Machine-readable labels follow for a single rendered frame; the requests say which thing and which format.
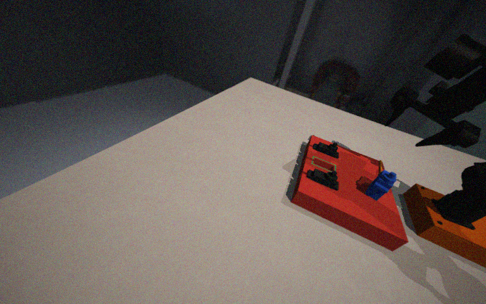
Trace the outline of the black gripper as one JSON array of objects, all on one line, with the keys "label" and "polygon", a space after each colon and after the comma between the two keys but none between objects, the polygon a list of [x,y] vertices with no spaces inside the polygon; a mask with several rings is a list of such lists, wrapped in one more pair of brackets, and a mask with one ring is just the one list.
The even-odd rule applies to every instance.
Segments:
[{"label": "black gripper", "polygon": [[462,95],[456,89],[456,85],[450,87],[447,92],[434,98],[428,104],[418,101],[419,95],[418,92],[407,86],[397,91],[390,100],[391,105],[393,105],[391,108],[394,109],[394,112],[385,126],[402,115],[407,108],[412,107],[445,128],[441,132],[415,144],[416,147],[451,145],[468,148],[479,141],[481,128],[466,120],[461,120],[457,123],[452,119],[466,111],[474,110],[476,106],[483,102],[473,101]]}]

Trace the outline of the blue micro servo with orange cable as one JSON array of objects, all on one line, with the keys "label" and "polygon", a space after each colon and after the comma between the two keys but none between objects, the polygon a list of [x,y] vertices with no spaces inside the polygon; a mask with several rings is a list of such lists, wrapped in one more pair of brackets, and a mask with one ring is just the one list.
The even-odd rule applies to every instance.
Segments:
[{"label": "blue micro servo with orange cable", "polygon": [[365,194],[373,198],[375,201],[379,200],[385,193],[387,194],[389,189],[397,181],[396,174],[387,172],[385,169],[382,170],[382,161],[380,164],[380,174],[379,176],[370,184]]}]

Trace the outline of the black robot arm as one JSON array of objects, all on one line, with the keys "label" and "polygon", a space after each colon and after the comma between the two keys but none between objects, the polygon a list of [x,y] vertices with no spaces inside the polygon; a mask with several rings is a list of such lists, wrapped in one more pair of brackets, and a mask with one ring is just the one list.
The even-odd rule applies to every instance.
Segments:
[{"label": "black robot arm", "polygon": [[[486,101],[486,46],[462,34],[448,47],[435,55],[424,67],[443,79],[461,79],[478,66],[479,70],[456,84],[467,98]],[[447,92],[448,83],[441,81],[428,92],[433,96],[426,103]],[[443,219],[475,230],[474,221],[486,216],[486,162],[474,163],[461,173],[463,189],[431,199]]]}]

